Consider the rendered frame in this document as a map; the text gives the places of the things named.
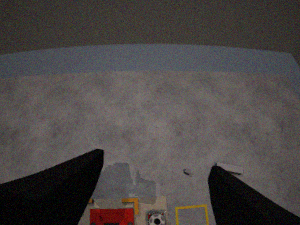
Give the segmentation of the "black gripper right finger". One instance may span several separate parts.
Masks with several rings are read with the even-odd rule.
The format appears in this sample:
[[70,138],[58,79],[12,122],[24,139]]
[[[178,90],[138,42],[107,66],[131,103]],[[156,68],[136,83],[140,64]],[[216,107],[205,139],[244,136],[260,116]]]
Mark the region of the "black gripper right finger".
[[211,166],[207,181],[216,225],[300,225],[300,217],[277,206],[220,165]]

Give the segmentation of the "yellow rectangular outline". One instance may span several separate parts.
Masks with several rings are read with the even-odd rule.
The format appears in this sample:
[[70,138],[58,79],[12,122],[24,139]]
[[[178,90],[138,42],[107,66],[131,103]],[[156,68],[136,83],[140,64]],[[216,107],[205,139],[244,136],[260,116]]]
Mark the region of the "yellow rectangular outline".
[[177,220],[177,225],[179,225],[179,220],[178,220],[178,209],[190,209],[190,208],[204,208],[206,209],[206,225],[208,225],[208,214],[207,214],[207,204],[199,205],[199,206],[175,206],[175,220]]

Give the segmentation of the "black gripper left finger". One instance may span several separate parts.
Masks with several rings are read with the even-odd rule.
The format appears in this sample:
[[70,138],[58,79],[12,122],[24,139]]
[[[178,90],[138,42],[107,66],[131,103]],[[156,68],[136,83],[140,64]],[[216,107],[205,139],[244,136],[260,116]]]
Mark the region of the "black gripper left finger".
[[0,185],[0,225],[77,225],[102,172],[104,149]]

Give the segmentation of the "black toy wheel with grey hub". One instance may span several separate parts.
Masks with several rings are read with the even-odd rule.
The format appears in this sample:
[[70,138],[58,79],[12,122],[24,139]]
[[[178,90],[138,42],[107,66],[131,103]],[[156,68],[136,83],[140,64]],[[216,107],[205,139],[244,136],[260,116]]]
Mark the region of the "black toy wheel with grey hub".
[[166,218],[163,217],[163,214],[161,213],[151,213],[149,217],[149,221],[147,222],[149,222],[149,225],[157,225],[154,222],[155,220],[157,220],[157,218],[159,220],[159,225],[166,225]]

